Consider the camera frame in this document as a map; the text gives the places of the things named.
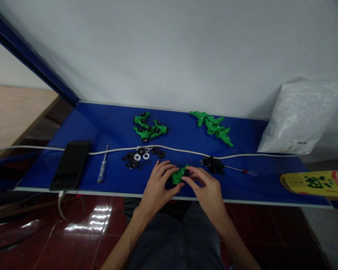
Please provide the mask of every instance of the screwdriver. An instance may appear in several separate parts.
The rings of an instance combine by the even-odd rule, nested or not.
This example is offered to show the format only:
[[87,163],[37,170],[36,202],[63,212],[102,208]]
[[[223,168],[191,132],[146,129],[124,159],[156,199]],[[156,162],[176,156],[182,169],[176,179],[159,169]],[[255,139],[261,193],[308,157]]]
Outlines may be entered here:
[[99,173],[99,177],[98,177],[98,183],[101,183],[103,181],[105,164],[106,164],[106,154],[107,153],[105,153],[103,162],[101,163],[100,173]]
[[234,170],[237,170],[237,171],[241,171],[242,173],[245,173],[245,174],[248,174],[248,175],[251,175],[251,176],[258,176],[257,173],[252,172],[252,171],[241,170],[241,169],[233,168],[233,167],[230,167],[230,166],[226,166],[226,167],[227,167],[227,168],[234,169]]

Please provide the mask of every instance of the green plastic hose connector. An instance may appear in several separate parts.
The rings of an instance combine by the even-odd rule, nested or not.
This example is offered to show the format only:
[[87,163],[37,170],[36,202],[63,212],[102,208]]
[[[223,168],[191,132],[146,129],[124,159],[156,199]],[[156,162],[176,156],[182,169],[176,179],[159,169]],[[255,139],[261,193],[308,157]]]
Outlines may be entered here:
[[148,124],[146,123],[146,119],[150,116],[150,112],[142,113],[140,116],[134,117],[134,124],[139,124],[143,128],[147,129]]
[[154,129],[151,127],[148,127],[146,130],[143,130],[141,127],[134,127],[134,130],[141,137],[142,142],[145,143],[149,141],[150,135],[154,132]]
[[210,135],[214,135],[217,131],[221,131],[222,129],[225,129],[225,127],[221,127],[218,125],[214,127],[214,124],[210,122],[208,118],[205,118],[204,121],[205,121],[205,126],[208,129],[207,132]]
[[225,144],[229,145],[230,147],[233,147],[234,144],[232,144],[232,142],[230,141],[230,138],[228,136],[229,131],[230,131],[229,127],[225,128],[225,129],[222,129],[220,131],[216,131],[215,132],[215,137],[222,139],[222,141]]
[[190,111],[189,113],[198,118],[198,127],[201,127],[204,119],[208,117],[208,114],[206,112],[200,113],[199,111]]
[[185,165],[185,167],[184,168],[181,168],[179,171],[176,171],[175,173],[173,173],[172,175],[171,175],[171,178],[172,178],[172,183],[174,184],[174,185],[177,185],[177,184],[179,184],[180,182],[181,182],[181,178],[183,177],[183,176],[189,176],[189,170],[187,170],[187,167],[188,167],[189,165]]
[[212,122],[213,127],[219,126],[219,124],[224,120],[224,117],[218,117],[217,119],[214,118],[214,116],[209,115],[207,118],[210,122]]
[[154,139],[156,137],[159,137],[161,134],[167,134],[168,133],[168,127],[163,126],[161,122],[154,119],[155,126],[153,126],[153,134],[150,135],[150,139]]

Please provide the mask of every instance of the yellow bottle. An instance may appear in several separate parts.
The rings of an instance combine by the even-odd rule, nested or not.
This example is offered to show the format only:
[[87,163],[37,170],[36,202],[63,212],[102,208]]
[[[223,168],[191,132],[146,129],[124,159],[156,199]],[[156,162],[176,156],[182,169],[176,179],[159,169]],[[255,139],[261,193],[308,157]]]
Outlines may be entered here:
[[298,194],[338,197],[338,171],[282,174],[281,183]]

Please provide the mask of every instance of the white plastic bag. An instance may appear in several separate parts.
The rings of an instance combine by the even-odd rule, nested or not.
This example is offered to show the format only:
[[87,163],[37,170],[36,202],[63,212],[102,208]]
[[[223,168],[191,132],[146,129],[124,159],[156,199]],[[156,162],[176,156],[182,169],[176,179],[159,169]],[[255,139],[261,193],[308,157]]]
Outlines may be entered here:
[[338,81],[283,84],[258,152],[309,154],[338,110]]

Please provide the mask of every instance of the smartphone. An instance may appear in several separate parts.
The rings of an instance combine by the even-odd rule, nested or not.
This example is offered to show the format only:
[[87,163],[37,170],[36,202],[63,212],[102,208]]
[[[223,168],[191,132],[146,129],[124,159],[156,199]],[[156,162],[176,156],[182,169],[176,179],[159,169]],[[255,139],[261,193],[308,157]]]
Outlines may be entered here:
[[76,189],[90,145],[89,141],[72,141],[68,143],[51,181],[50,191]]

